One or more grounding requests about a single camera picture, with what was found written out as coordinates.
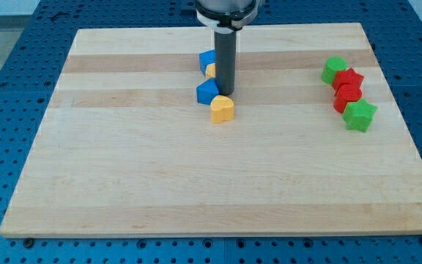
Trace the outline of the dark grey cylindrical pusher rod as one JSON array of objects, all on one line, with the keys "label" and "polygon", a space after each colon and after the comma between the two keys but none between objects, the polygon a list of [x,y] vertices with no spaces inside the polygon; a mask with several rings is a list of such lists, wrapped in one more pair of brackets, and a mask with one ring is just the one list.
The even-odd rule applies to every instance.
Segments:
[{"label": "dark grey cylindrical pusher rod", "polygon": [[215,82],[221,95],[231,95],[235,85],[236,32],[214,33]]}]

